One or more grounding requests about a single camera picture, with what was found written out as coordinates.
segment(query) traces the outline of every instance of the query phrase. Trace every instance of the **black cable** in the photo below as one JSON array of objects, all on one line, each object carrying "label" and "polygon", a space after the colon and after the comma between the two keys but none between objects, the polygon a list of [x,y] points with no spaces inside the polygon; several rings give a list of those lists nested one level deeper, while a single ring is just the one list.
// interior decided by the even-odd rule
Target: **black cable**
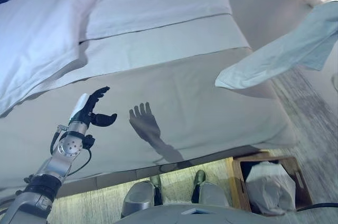
[{"label": "black cable", "polygon": [[304,211],[304,210],[309,210],[313,208],[321,208],[321,207],[335,207],[338,208],[338,203],[319,203],[319,204],[313,204],[312,206],[300,208],[297,210],[297,212]]},{"label": "black cable", "polygon": [[0,211],[0,215],[3,215],[5,212],[7,212],[7,208],[4,209],[4,210],[2,210],[2,211]]},{"label": "black cable", "polygon": [[72,175],[72,174],[75,174],[76,172],[78,172],[80,169],[82,169],[83,167],[85,167],[85,166],[90,162],[90,160],[91,160],[91,150],[90,150],[90,149],[86,149],[86,150],[87,150],[88,153],[89,153],[89,158],[88,158],[88,160],[86,161],[86,163],[85,163],[84,165],[82,165],[81,167],[79,167],[77,170],[75,170],[75,171],[69,173],[68,176],[70,176],[70,175]]},{"label": "black cable", "polygon": [[52,139],[52,142],[51,142],[51,146],[50,146],[50,152],[51,152],[51,154],[53,154],[54,145],[55,145],[55,142],[57,141],[59,135],[60,135],[60,133],[58,133],[58,132],[54,133],[54,136],[53,136],[53,139]]}]

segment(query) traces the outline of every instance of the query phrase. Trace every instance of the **white bed sheet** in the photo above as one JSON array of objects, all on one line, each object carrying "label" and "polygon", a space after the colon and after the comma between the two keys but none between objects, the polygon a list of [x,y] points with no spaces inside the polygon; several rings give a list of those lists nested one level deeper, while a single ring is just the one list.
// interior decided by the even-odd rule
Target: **white bed sheet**
[{"label": "white bed sheet", "polygon": [[0,113],[49,77],[73,70],[80,40],[231,13],[228,0],[10,0],[0,7],[0,53],[11,54],[0,66]]},{"label": "white bed sheet", "polygon": [[29,94],[54,89],[78,79],[150,66],[194,55],[250,47],[231,15],[196,19],[127,33],[80,45],[80,59],[66,74],[56,74]]}]

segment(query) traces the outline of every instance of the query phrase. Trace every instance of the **towel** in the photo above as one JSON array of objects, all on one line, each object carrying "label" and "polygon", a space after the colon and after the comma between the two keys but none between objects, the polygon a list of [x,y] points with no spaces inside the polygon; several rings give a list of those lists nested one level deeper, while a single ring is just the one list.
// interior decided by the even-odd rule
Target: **towel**
[{"label": "towel", "polygon": [[298,64],[320,71],[337,37],[338,2],[319,5],[296,29],[221,71],[215,86],[252,87]]}]

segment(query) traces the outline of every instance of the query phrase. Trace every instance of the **box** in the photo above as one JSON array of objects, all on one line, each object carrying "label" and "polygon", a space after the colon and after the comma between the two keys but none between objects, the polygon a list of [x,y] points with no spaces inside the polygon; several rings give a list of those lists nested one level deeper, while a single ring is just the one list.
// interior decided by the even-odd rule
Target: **box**
[{"label": "box", "polygon": [[261,214],[259,210],[254,209],[249,202],[248,193],[245,186],[245,179],[248,177],[252,166],[263,161],[281,164],[289,176],[295,181],[296,209],[313,204],[297,159],[292,156],[272,157],[269,156],[268,152],[262,152],[256,155],[233,159],[233,181],[230,183],[233,207]]}]

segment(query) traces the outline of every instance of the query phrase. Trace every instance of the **robotic arm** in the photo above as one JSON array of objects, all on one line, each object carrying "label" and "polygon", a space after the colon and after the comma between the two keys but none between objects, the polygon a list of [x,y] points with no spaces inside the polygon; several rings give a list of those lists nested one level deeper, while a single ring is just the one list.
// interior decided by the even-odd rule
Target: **robotic arm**
[{"label": "robotic arm", "polygon": [[[87,149],[94,144],[95,139],[91,135],[85,135],[92,123],[96,126],[109,126],[117,118],[117,114],[111,116],[94,114],[93,109],[99,98],[104,96],[109,87],[95,91],[92,95],[83,94],[73,113],[68,127],[59,125],[51,144],[52,157],[46,160],[36,174],[28,179],[28,186],[21,192],[8,208],[6,215],[0,224],[45,224],[47,216],[52,209],[52,203],[59,188],[69,175],[71,165],[82,149]],[[59,143],[53,148],[60,133]]]}]

